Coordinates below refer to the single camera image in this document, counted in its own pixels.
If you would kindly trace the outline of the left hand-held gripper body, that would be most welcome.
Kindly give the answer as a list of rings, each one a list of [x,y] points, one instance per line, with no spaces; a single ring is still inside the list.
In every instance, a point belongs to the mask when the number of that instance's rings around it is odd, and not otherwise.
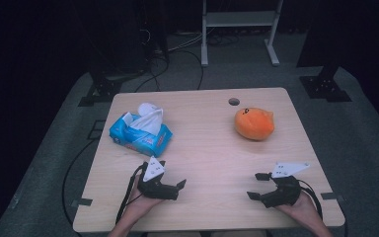
[[[161,182],[164,173],[165,167],[162,167],[159,160],[152,156],[148,162],[143,163],[137,188],[147,198],[176,200],[179,191],[176,186],[165,185]]]

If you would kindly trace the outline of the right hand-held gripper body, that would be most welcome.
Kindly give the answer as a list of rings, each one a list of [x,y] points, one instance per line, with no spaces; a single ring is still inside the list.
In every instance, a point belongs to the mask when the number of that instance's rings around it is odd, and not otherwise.
[[[269,208],[297,202],[301,187],[294,175],[309,167],[310,164],[307,162],[276,162],[273,171],[270,173],[270,178],[276,184],[276,190],[262,195],[262,203],[265,207]]]

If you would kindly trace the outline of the blue tissue pack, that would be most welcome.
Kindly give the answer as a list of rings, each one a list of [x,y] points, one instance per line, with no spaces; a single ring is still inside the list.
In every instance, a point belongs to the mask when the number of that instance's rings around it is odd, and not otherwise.
[[[156,105],[150,103],[142,103],[140,107],[162,109]],[[128,149],[140,152],[149,157],[159,157],[167,145],[173,134],[169,128],[162,122],[160,132],[157,136],[148,132],[137,130],[130,127],[130,124],[139,118],[137,115],[131,112],[123,114],[110,128],[110,137],[114,143],[124,146]]]

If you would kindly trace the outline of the orange plush toy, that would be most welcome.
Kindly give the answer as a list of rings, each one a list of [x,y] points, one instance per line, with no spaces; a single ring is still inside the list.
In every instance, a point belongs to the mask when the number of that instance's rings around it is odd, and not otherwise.
[[[274,132],[273,112],[258,108],[244,108],[234,117],[236,131],[245,138],[265,140]]]

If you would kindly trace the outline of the person's left hand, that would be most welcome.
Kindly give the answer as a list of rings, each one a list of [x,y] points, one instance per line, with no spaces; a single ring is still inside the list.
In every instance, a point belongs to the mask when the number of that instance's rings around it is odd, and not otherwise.
[[[137,175],[133,188],[127,201],[122,219],[135,218],[140,219],[146,215],[155,205],[162,202],[161,199],[145,197],[137,188],[140,176]]]

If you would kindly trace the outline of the person's right hand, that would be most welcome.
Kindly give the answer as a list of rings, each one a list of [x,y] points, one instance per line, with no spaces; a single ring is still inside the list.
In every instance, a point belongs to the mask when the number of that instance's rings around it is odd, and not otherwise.
[[[303,227],[316,227],[318,224],[323,223],[311,198],[305,193],[301,193],[294,204],[278,205],[276,209],[288,215]]]

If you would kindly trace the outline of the black tape strip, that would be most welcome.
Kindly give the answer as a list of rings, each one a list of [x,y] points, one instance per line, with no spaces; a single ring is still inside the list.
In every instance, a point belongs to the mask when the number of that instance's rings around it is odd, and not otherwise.
[[[337,195],[335,193],[321,193],[321,197],[324,200],[335,199],[335,200],[340,201],[340,202],[344,201],[343,196]]]
[[[79,205],[90,206],[92,202],[93,200],[89,198],[78,198],[78,199],[73,199],[70,203],[70,206],[72,207],[78,207]]]

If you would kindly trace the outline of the black stand base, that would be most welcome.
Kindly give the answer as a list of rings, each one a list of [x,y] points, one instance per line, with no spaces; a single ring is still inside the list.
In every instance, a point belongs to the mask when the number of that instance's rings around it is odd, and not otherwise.
[[[334,79],[338,69],[337,64],[328,64],[318,75],[301,76],[299,80],[311,99],[325,99],[331,103],[350,102],[350,96]]]
[[[79,107],[92,107],[96,103],[110,103],[119,93],[123,80],[118,76],[103,72],[91,72],[92,85],[87,94],[81,98]]]

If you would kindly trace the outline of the white metal stand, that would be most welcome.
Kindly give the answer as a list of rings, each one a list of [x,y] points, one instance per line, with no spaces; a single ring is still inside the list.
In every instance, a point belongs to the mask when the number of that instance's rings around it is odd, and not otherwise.
[[[280,19],[284,0],[277,0],[276,8],[272,11],[253,12],[208,12],[207,0],[202,1],[201,20],[201,65],[208,65],[207,30],[213,28],[239,28],[239,27],[270,27],[270,33],[264,40],[265,47],[273,66],[280,64],[273,47],[273,41]]]

